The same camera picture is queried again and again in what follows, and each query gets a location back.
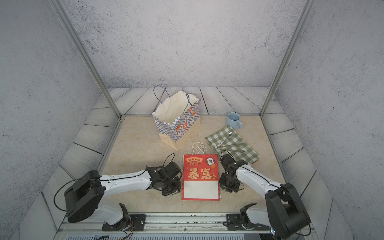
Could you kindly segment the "red and white paper bag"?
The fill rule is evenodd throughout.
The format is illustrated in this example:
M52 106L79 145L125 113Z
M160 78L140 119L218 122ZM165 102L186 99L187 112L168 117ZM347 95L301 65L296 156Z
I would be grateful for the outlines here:
M218 156L208 154L202 142L192 145L192 153L183 156L182 200L219 201Z

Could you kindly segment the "blue checkered paper bag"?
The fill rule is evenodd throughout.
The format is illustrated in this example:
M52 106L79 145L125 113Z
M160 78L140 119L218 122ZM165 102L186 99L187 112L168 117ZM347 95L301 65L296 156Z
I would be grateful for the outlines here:
M152 116L161 141L179 151L200 126L200 99L193 94L178 91L170 95L165 87L165 99L160 102Z

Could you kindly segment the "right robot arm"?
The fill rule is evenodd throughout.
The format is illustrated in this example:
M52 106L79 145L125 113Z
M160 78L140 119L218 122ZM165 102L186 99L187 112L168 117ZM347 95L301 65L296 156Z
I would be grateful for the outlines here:
M222 156L220 162L224 172L219 185L223 190L237 193L241 184L247 185L266 201L265 209L258 208L256 203L244 206L238 221L226 224L228 229L238 225L251 231L258 226L266 226L277 237L287 239L294 234L300 236L301 229L311 225L310 216L295 186L269 180L246 161L235 161L230 154Z

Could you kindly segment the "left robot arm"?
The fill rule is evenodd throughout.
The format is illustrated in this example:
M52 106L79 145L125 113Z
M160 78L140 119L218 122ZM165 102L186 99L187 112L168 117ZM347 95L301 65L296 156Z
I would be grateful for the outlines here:
M92 170L78 179L65 193L68 222L100 220L108 229L126 230L133 224L124 204L111 204L108 197L135 190L157 190L164 197L181 191L182 170L175 162L147 167L124 175L99 175Z

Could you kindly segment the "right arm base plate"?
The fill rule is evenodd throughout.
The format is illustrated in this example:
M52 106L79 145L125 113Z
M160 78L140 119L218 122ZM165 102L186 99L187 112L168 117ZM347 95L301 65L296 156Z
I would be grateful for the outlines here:
M226 221L223 225L228 231L269 231L270 227L253 224L243 219L241 214L226 214Z

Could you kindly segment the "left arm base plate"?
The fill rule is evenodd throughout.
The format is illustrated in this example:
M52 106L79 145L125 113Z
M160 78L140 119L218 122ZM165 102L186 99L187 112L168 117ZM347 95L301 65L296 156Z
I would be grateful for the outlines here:
M123 219L114 225L109 225L104 222L102 226L103 232L119 232L119 231L133 231L142 232L145 228L147 215L145 214L134 214L123 216Z

